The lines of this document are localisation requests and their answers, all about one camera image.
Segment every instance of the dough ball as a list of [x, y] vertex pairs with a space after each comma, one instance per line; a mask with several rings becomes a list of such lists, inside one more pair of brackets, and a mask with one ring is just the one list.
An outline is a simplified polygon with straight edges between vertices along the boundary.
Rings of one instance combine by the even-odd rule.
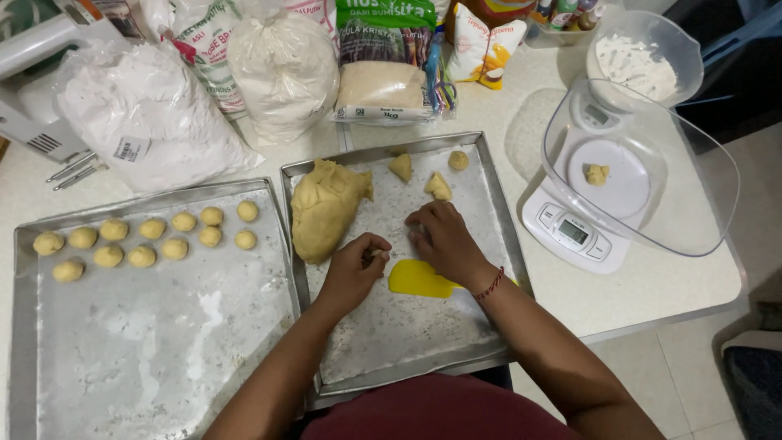
[[293, 246], [301, 259], [314, 265], [330, 257], [356, 217], [361, 199], [372, 200], [372, 190], [371, 172], [358, 174], [315, 159], [315, 168], [302, 177], [291, 199]]
[[429, 178], [429, 181], [424, 187], [424, 191], [431, 193], [437, 200], [448, 201], [453, 196], [450, 191], [450, 186], [448, 186], [448, 182], [446, 182], [443, 175], [437, 171]]
[[405, 182], [410, 181], [410, 177], [413, 174], [413, 160], [410, 154], [400, 154], [394, 160], [391, 160], [389, 164], [389, 170], [395, 175], [398, 175], [400, 179]]
[[98, 239], [98, 232], [93, 228], [82, 226], [76, 228], [68, 237], [68, 244], [79, 249], [89, 249]]
[[219, 207], [205, 207], [201, 211], [201, 221], [207, 226], [217, 226], [223, 222], [223, 210]]
[[217, 246], [221, 238], [223, 238], [223, 233], [214, 226], [207, 226], [201, 229], [201, 232], [198, 234], [198, 240], [206, 247]]
[[244, 249], [245, 251], [255, 246], [257, 241], [258, 239], [255, 237], [253, 231], [248, 231], [247, 229], [239, 231], [239, 233], [236, 234], [236, 237], [234, 238], [236, 247], [239, 249]]
[[165, 258], [169, 260], [181, 260], [188, 254], [188, 241], [181, 238], [172, 238], [163, 243], [160, 248]]
[[163, 231], [166, 230], [166, 222], [157, 218], [151, 218], [145, 220], [139, 227], [138, 233], [142, 234], [150, 240], [157, 240], [163, 235]]
[[127, 223], [110, 218], [100, 225], [100, 236], [111, 241], [122, 240], [127, 236]]
[[258, 216], [258, 205], [250, 200], [242, 200], [239, 206], [236, 207], [236, 214], [245, 222], [251, 222]]
[[92, 255], [92, 261], [101, 267], [114, 267], [120, 264], [125, 253], [114, 243], [99, 247]]
[[65, 260], [54, 266], [52, 276], [58, 283], [70, 283], [81, 278], [84, 273], [84, 265], [78, 261]]
[[195, 215], [190, 214], [187, 211], [182, 211], [171, 219], [171, 225], [174, 225], [174, 229], [183, 232], [188, 232], [189, 230], [195, 228], [196, 222], [197, 220]]
[[156, 260], [155, 251], [147, 246], [136, 246], [127, 255], [127, 260], [135, 267], [149, 267]]
[[586, 181], [590, 185], [603, 186], [605, 185], [605, 178], [608, 177], [608, 172], [611, 171], [608, 165], [596, 165], [589, 166], [589, 171], [586, 172]]
[[35, 237], [33, 249], [35, 249], [39, 255], [46, 256], [59, 251], [64, 245], [65, 240], [58, 233], [46, 231]]
[[448, 164], [454, 170], [463, 170], [467, 165], [470, 165], [470, 158], [464, 151], [454, 151], [448, 157]]

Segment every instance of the clear plastic bowl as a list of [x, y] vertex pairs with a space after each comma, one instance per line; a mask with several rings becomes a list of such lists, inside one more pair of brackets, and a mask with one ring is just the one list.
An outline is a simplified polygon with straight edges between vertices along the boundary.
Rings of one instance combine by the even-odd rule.
[[[733, 158], [709, 135], [629, 88], [622, 93], [642, 103], [636, 113], [619, 114], [621, 123], [608, 130], [587, 127], [576, 115], [579, 100], [592, 98], [595, 88], [606, 85], [624, 87], [608, 80], [577, 81], [549, 122], [541, 155], [543, 168], [560, 193], [556, 198], [593, 224], [631, 240], [688, 257], [710, 254], [723, 241], [738, 201], [739, 174]], [[637, 214], [627, 211], [639, 206], [635, 198], [620, 198], [620, 205], [616, 199], [612, 206], [605, 203], [601, 191], [612, 190], [613, 171], [605, 186], [585, 188], [584, 182], [571, 182], [574, 175], [568, 169], [578, 149], [597, 139], [617, 145], [629, 152], [626, 157], [642, 164], [647, 199], [640, 201], [643, 209]], [[587, 162], [576, 166], [588, 167]]]
[[[701, 45], [687, 35], [681, 27], [664, 16], [645, 11], [625, 11], [605, 16], [590, 43], [586, 55], [586, 74], [589, 79], [607, 79], [597, 60], [597, 42], [613, 35], [629, 37], [633, 42], [643, 42], [652, 52], [652, 57], [661, 56], [676, 72], [676, 91], [659, 99], [658, 103], [673, 107], [691, 98], [703, 82], [703, 60]], [[594, 94], [617, 109], [635, 111], [633, 97], [619, 88], [598, 84]]]

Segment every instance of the white countertop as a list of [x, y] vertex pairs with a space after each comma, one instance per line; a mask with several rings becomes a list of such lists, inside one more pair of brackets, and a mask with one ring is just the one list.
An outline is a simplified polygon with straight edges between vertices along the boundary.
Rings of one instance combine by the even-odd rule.
[[[353, 126], [356, 148], [392, 145], [431, 135], [483, 131], [492, 151], [524, 253], [536, 300], [579, 337], [648, 323], [670, 316], [724, 305], [743, 287], [744, 272], [723, 243], [703, 258], [687, 258], [633, 243], [622, 267], [608, 276], [578, 269], [540, 245], [524, 228], [519, 214], [530, 194], [528, 181], [540, 168], [540, 139], [567, 86], [583, 71], [585, 49], [521, 48], [511, 58], [503, 89], [476, 83], [459, 85], [458, 117], [433, 127], [370, 128]], [[530, 114], [539, 114], [530, 118]], [[256, 146], [255, 136], [239, 122]], [[321, 121], [287, 146], [260, 146], [267, 160], [257, 169], [222, 180], [271, 177], [282, 194], [283, 164], [339, 152], [335, 125]], [[68, 189], [53, 192], [44, 181], [62, 169], [18, 145], [0, 162], [0, 377], [8, 375], [13, 304], [13, 230], [25, 222], [132, 198], [110, 172], [99, 172]], [[0, 394], [5, 407], [6, 394]], [[0, 432], [5, 418], [0, 417]]]

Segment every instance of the dough lump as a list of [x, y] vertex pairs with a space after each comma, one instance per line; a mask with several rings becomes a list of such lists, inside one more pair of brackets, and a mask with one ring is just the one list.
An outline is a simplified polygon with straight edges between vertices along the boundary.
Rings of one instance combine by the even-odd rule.
[[201, 229], [201, 232], [198, 234], [198, 240], [206, 247], [217, 246], [221, 238], [223, 238], [223, 233], [214, 226], [207, 226]]
[[207, 226], [217, 226], [223, 222], [223, 210], [219, 207], [205, 207], [201, 211], [201, 221]]
[[424, 191], [431, 193], [437, 200], [448, 201], [453, 196], [450, 191], [450, 186], [448, 186], [448, 182], [446, 182], [443, 175], [437, 171], [429, 178], [429, 181], [424, 187]]
[[79, 262], [65, 260], [54, 266], [52, 276], [58, 283], [70, 283], [81, 278], [84, 273], [84, 265]]
[[258, 216], [258, 205], [250, 200], [242, 200], [236, 207], [236, 214], [245, 222], [251, 222]]
[[100, 236], [111, 241], [122, 240], [127, 236], [127, 223], [110, 218], [100, 225]]
[[137, 246], [127, 255], [127, 260], [135, 267], [149, 267], [155, 263], [155, 251], [147, 246]]
[[89, 249], [98, 239], [98, 232], [93, 228], [82, 226], [74, 229], [68, 237], [68, 244], [79, 249]]
[[110, 243], [99, 247], [92, 255], [92, 261], [101, 267], [110, 268], [120, 264], [120, 261], [122, 261], [124, 256], [125, 253], [122, 251], [121, 247]]
[[395, 157], [389, 164], [389, 170], [395, 175], [398, 175], [400, 179], [405, 182], [410, 181], [410, 177], [413, 173], [413, 161], [410, 154], [404, 153]]
[[46, 256], [59, 251], [64, 245], [65, 240], [58, 233], [46, 231], [35, 237], [33, 249], [35, 249], [39, 255]]
[[182, 211], [171, 219], [171, 225], [174, 226], [174, 229], [183, 232], [188, 232], [189, 230], [195, 228], [196, 222], [197, 220], [195, 215], [190, 214], [187, 211]]
[[589, 171], [586, 172], [586, 181], [590, 185], [603, 186], [605, 185], [605, 178], [608, 177], [610, 171], [608, 165], [595, 165], [589, 166]]
[[315, 159], [315, 169], [293, 190], [293, 246], [309, 264], [334, 252], [362, 198], [372, 200], [371, 171], [355, 173], [330, 160]]
[[247, 229], [239, 231], [239, 233], [236, 234], [236, 237], [234, 237], [234, 243], [236, 244], [236, 247], [239, 249], [244, 249], [245, 251], [255, 246], [257, 241], [258, 239], [255, 237], [253, 231], [248, 231]]
[[139, 227], [138, 233], [151, 240], [157, 240], [166, 230], [166, 222], [157, 218], [145, 220]]
[[448, 157], [448, 164], [454, 170], [463, 170], [470, 165], [470, 158], [464, 151], [454, 151]]
[[188, 254], [188, 241], [181, 238], [172, 238], [163, 243], [160, 252], [170, 260], [181, 260]]

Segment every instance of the bracelet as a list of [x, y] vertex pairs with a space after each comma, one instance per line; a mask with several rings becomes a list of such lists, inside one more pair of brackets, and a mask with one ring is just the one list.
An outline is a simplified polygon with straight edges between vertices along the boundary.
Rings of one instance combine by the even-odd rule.
[[500, 284], [500, 280], [502, 280], [502, 276], [505, 274], [505, 267], [500, 266], [500, 273], [497, 274], [497, 278], [494, 279], [494, 282], [491, 283], [491, 286], [489, 286], [488, 289], [484, 290], [482, 294], [475, 297], [476, 301], [483, 301], [486, 299], [487, 296], [489, 296], [490, 293], [494, 291], [494, 289], [497, 288], [497, 286]]

